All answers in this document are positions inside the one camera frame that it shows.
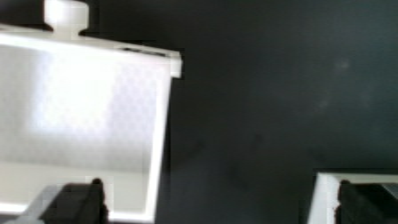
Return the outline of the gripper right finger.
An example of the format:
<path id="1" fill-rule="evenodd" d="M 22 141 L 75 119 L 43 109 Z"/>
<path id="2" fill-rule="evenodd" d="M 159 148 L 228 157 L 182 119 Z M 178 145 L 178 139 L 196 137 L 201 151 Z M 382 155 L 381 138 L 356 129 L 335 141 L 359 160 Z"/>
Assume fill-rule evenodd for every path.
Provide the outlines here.
<path id="1" fill-rule="evenodd" d="M 398 183 L 342 181 L 336 224 L 398 224 Z"/>

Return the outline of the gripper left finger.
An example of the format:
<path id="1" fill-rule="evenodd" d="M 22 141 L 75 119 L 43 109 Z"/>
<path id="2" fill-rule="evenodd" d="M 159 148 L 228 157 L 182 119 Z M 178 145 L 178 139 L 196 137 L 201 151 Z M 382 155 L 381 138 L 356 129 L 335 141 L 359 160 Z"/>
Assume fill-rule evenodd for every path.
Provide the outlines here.
<path id="1" fill-rule="evenodd" d="M 105 187 L 100 178 L 91 183 L 70 183 L 41 213 L 45 224 L 109 224 Z"/>

